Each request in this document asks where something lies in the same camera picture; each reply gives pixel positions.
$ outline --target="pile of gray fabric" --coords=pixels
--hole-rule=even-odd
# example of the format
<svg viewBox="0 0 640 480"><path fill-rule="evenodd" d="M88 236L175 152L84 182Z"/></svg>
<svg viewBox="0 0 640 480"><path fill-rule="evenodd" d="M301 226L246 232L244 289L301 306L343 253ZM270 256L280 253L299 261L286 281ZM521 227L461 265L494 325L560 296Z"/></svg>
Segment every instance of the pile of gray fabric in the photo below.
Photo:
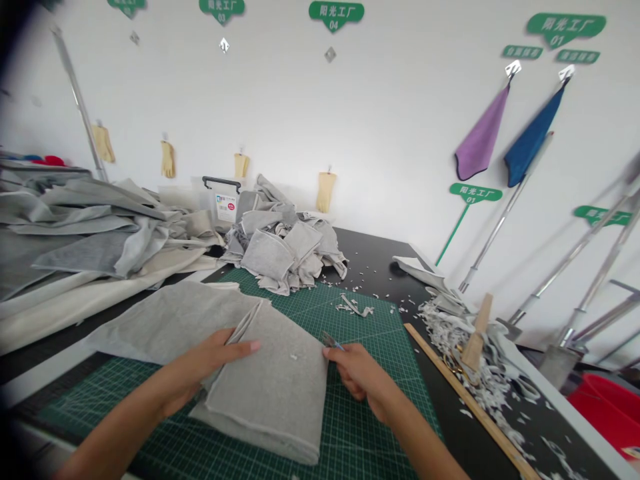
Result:
<svg viewBox="0 0 640 480"><path fill-rule="evenodd" d="M228 343L260 340L247 358L202 384L189 414L217 430L306 465L316 465L327 386L322 344L236 283L183 281L165 287L95 330L85 342L119 357L166 365L223 328Z"/></svg>
<svg viewBox="0 0 640 480"><path fill-rule="evenodd" d="M296 212L264 176L256 184L256 190L240 193L240 222L229 230L220 260L248 270L260 288L284 296L314 286L323 266L334 266L344 279L346 258L332 226L310 212Z"/></svg>
<svg viewBox="0 0 640 480"><path fill-rule="evenodd" d="M131 180L0 193L0 321L99 277L130 279L161 251L223 243L209 210L163 205Z"/></svg>

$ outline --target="person's right hand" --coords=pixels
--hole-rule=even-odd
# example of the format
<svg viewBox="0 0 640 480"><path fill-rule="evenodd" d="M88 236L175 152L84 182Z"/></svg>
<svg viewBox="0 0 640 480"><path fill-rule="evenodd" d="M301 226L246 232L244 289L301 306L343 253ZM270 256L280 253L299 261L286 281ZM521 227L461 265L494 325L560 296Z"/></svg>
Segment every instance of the person's right hand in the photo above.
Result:
<svg viewBox="0 0 640 480"><path fill-rule="evenodd" d="M327 347L322 353L336 362L342 383L353 398L358 401L366 398L376 418L387 424L387 409L402 398L402 390L362 345L352 343L342 347L345 351Z"/></svg>

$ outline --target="green signpost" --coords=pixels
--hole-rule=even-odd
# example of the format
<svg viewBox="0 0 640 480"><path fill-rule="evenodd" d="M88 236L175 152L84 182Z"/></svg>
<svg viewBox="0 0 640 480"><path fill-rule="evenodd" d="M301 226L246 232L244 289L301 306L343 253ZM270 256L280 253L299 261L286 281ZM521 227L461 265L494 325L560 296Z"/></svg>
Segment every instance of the green signpost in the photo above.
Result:
<svg viewBox="0 0 640 480"><path fill-rule="evenodd" d="M244 0L200 0L200 10L210 13L223 27L234 15L245 12Z"/></svg>
<svg viewBox="0 0 640 480"><path fill-rule="evenodd" d="M526 47L524 45L507 45L502 50L502 56L506 58L518 58L524 60L536 60L542 55L540 47Z"/></svg>
<svg viewBox="0 0 640 480"><path fill-rule="evenodd" d="M608 211L609 210L607 209L592 207L591 205L582 205L573 211L573 215L578 218L586 219L589 224L593 226L593 224L602 220L602 218ZM630 212L618 211L613 216L613 218L609 220L608 224L606 224L605 227L608 227L609 225L626 225L629 223L629 220L632 216L633 214Z"/></svg>
<svg viewBox="0 0 640 480"><path fill-rule="evenodd" d="M592 52L586 50L560 50L557 61L565 63L595 63L600 58L600 52Z"/></svg>
<svg viewBox="0 0 640 480"><path fill-rule="evenodd" d="M602 32L607 19L602 15L574 13L536 13L527 24L529 33L544 35L551 50L578 37L595 37Z"/></svg>
<svg viewBox="0 0 640 480"><path fill-rule="evenodd" d="M453 231L451 232L451 235L447 240L447 244L442 249L442 253L438 257L438 260L435 262L436 265L440 264L440 260L442 260L442 257L445 255L447 248L449 248L449 244L451 243L451 240L453 240L453 236L455 235L455 233L458 231L458 227L462 223L462 219L467 214L469 206L474 203L480 203L484 200L498 201L502 198L501 190L478 187L476 185L469 185L467 183L454 183L449 188L449 192L454 195L460 195L460 197L462 197L462 200L464 200L467 205L465 206L465 209L462 210L462 215L460 215L458 223L455 224L455 227L453 228Z"/></svg>
<svg viewBox="0 0 640 480"><path fill-rule="evenodd" d="M364 15L365 7L362 3L314 1L309 6L309 16L314 20L322 20L332 33L345 23L359 22Z"/></svg>
<svg viewBox="0 0 640 480"><path fill-rule="evenodd" d="M133 18L136 10L147 8L147 0L107 0L107 2L113 8L120 9L130 19Z"/></svg>

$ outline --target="purple towel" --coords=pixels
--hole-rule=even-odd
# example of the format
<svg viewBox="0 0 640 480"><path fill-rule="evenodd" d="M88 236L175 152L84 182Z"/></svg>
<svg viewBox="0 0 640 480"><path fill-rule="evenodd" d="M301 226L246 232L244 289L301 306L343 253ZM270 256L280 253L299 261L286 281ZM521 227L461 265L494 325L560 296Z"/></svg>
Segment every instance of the purple towel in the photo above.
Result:
<svg viewBox="0 0 640 480"><path fill-rule="evenodd" d="M469 180L489 166L508 95L509 85L493 100L456 150L455 159L458 162L458 178L460 180Z"/></svg>

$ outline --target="hand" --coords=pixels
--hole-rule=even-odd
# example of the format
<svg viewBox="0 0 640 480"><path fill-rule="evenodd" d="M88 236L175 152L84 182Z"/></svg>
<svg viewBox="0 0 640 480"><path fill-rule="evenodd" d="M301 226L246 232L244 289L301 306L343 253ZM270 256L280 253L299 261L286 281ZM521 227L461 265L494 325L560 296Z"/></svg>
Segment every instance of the hand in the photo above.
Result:
<svg viewBox="0 0 640 480"><path fill-rule="evenodd" d="M362 345L352 343L342 347L345 351L324 348L322 353L336 362L342 383L351 396L358 401L366 398L376 418L387 425L386 411L394 400L403 397L402 390Z"/></svg>
<svg viewBox="0 0 640 480"><path fill-rule="evenodd" d="M204 342L162 367L140 386L145 396L157 406L162 419L184 407L200 390L200 381L222 365L259 350L259 341L225 345L234 330L218 330Z"/></svg>

